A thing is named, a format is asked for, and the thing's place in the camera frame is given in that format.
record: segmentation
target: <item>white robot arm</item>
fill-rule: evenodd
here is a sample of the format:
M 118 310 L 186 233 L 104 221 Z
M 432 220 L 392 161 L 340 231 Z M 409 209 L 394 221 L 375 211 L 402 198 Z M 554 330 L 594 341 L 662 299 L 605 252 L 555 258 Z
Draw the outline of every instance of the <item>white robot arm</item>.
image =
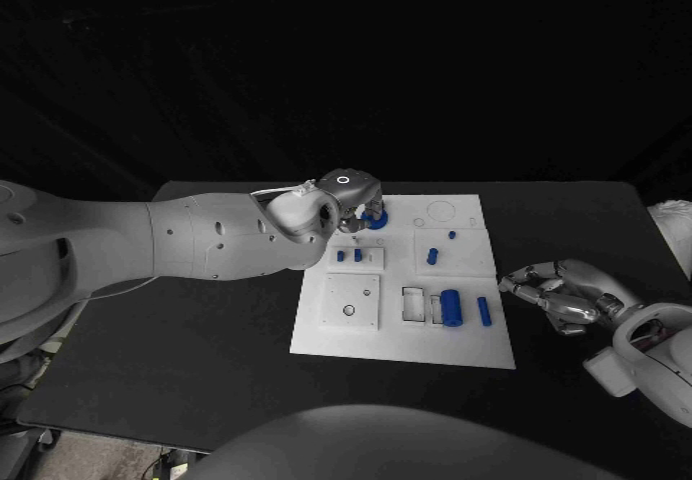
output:
M 503 277 L 499 288 L 545 310 L 561 335 L 582 334 L 593 323 L 614 332 L 613 346 L 584 367 L 611 395 L 639 388 L 692 427 L 692 307 L 644 305 L 607 273 L 578 260 L 529 265 Z
M 0 181 L 0 344 L 108 285 L 303 270 L 319 262 L 337 228 L 356 232 L 386 219 L 381 183 L 362 171 L 337 169 L 317 183 L 280 190 L 287 193 L 267 208 L 264 191 L 99 203 Z

